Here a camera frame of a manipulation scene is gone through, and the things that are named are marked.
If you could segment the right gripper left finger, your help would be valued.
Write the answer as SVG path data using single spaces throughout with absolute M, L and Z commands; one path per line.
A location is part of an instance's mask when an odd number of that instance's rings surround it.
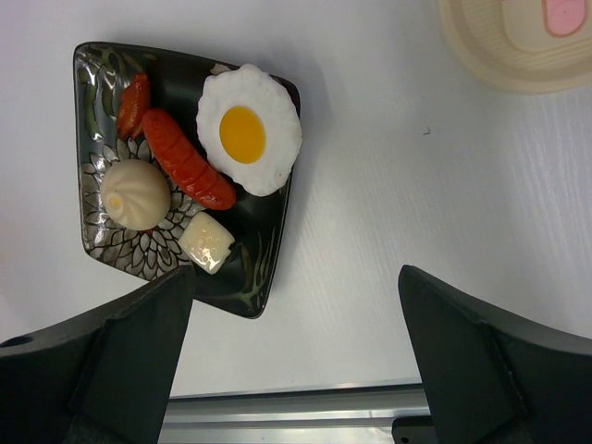
M 191 314 L 185 265 L 1 344 L 4 443 L 155 443 Z

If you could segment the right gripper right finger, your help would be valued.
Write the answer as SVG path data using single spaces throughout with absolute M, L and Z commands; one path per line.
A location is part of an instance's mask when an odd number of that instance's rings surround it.
M 441 443 L 588 443 L 591 341 L 406 265 L 404 320 Z

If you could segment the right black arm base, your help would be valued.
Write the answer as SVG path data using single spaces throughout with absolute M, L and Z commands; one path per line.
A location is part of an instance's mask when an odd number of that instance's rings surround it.
M 391 435 L 395 444 L 438 444 L 430 416 L 397 418 L 392 423 Z

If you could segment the cream lunch box lid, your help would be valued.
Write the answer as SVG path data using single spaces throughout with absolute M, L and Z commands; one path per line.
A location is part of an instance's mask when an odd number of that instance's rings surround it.
M 439 1 L 443 34 L 480 80 L 524 94 L 591 82 L 589 1 Z

